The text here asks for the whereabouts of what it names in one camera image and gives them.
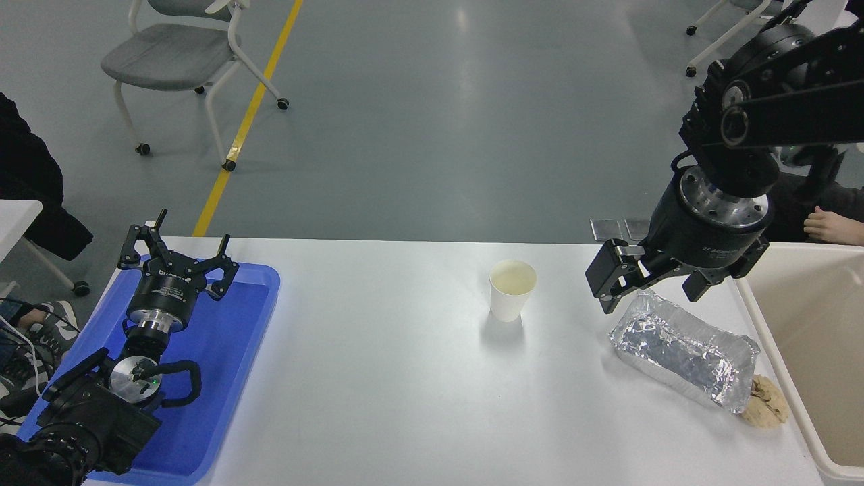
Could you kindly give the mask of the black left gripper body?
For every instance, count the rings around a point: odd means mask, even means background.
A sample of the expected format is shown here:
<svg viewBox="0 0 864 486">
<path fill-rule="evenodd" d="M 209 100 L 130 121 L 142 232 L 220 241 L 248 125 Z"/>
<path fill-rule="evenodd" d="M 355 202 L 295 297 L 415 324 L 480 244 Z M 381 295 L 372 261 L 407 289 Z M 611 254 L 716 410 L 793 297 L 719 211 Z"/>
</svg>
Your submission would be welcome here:
<svg viewBox="0 0 864 486">
<path fill-rule="evenodd" d="M 128 305 L 128 317 L 142 321 L 145 314 L 160 311 L 176 321 L 188 321 L 203 289 L 202 273 L 194 273 L 195 262 L 145 262 L 142 277 Z"/>
</svg>

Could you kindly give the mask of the person's hand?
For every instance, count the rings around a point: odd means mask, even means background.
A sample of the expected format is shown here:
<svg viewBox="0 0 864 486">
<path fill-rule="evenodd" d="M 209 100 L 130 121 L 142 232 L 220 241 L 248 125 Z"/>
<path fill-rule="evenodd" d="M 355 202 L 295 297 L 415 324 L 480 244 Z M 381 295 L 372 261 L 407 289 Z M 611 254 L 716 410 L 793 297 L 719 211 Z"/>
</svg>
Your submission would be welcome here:
<svg viewBox="0 0 864 486">
<path fill-rule="evenodd" d="M 813 240 L 849 246 L 863 246 L 863 223 L 833 211 L 814 207 L 803 222 L 803 231 Z"/>
</svg>

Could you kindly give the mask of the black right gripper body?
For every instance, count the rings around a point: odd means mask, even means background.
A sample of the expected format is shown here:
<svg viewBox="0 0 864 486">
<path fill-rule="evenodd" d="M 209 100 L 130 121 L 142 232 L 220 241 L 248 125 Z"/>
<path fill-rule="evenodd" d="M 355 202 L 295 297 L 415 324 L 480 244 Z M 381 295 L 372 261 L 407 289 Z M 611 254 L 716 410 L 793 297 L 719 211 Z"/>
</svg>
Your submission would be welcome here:
<svg viewBox="0 0 864 486">
<path fill-rule="evenodd" d="M 729 267 L 770 222 L 767 196 L 725 196 L 705 178 L 673 178 L 641 245 L 700 269 Z"/>
</svg>

